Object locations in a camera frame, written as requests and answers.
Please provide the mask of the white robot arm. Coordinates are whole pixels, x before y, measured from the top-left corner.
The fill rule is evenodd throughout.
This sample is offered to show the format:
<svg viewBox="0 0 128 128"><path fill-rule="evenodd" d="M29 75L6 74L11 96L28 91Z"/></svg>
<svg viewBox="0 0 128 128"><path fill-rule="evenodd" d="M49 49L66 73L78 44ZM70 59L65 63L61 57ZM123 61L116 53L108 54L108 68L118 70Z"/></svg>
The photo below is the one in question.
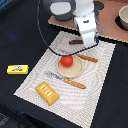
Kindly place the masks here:
<svg viewBox="0 0 128 128"><path fill-rule="evenodd" d="M59 20L73 18L85 47L95 44L97 28L93 0L44 0L43 5Z"/></svg>

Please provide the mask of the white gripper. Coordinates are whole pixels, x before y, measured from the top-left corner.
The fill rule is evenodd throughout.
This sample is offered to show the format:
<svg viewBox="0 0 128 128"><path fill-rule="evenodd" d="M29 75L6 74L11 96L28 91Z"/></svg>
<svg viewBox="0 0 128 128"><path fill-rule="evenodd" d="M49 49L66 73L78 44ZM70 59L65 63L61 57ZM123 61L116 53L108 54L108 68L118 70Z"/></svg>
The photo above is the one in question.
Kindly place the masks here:
<svg viewBox="0 0 128 128"><path fill-rule="evenodd" d="M75 17L74 22L78 27L84 46L93 46L95 44L94 39L97 32L94 14L90 14L86 17Z"/></svg>

